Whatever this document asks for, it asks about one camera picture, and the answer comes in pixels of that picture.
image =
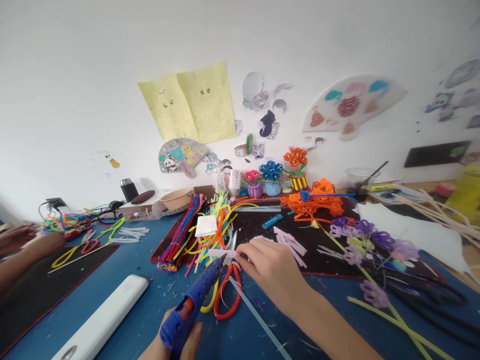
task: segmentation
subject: bowl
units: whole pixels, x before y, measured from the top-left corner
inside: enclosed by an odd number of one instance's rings
[[[169,192],[168,194],[162,196],[160,201],[166,206],[169,211],[178,209],[185,204],[190,203],[189,195],[193,195],[194,191],[191,187],[181,188],[180,190],[175,190]]]

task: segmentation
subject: white plastic bottle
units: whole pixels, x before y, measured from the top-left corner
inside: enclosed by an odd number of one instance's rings
[[[230,171],[230,183],[228,184],[231,200],[235,200],[240,194],[240,173],[238,170]]]

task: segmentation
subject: yellow striped pot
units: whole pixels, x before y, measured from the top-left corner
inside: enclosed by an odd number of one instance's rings
[[[304,172],[298,175],[290,175],[291,187],[293,190],[303,190],[307,188],[307,176]]]

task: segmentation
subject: hand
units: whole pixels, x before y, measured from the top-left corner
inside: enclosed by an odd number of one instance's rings
[[[7,256],[32,240],[37,231],[35,225],[25,224],[0,234],[0,257]]]
[[[40,261],[54,254],[64,245],[65,233],[61,231],[54,231],[33,241],[31,244],[25,247],[22,252],[25,252],[36,261]]]
[[[312,288],[300,273],[290,249],[276,242],[252,239],[236,251],[250,259],[248,262],[241,256],[235,257],[243,270],[282,313],[292,318],[302,301],[310,297]]]
[[[165,313],[161,321],[160,329],[173,310],[174,308],[171,308]],[[191,328],[190,335],[186,339],[181,351],[180,360],[195,359],[195,354],[199,349],[200,337],[202,336],[202,328],[203,324],[201,322],[197,322]],[[160,340],[160,336],[157,334],[138,360],[170,360],[170,350],[165,347],[162,340]]]

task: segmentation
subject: blue hot glue gun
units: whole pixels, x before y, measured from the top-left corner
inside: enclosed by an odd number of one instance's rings
[[[182,349],[195,324],[205,297],[220,277],[224,266],[225,255],[214,260],[190,286],[183,300],[172,311],[160,329],[160,339],[163,345],[171,350],[170,358],[180,359]]]

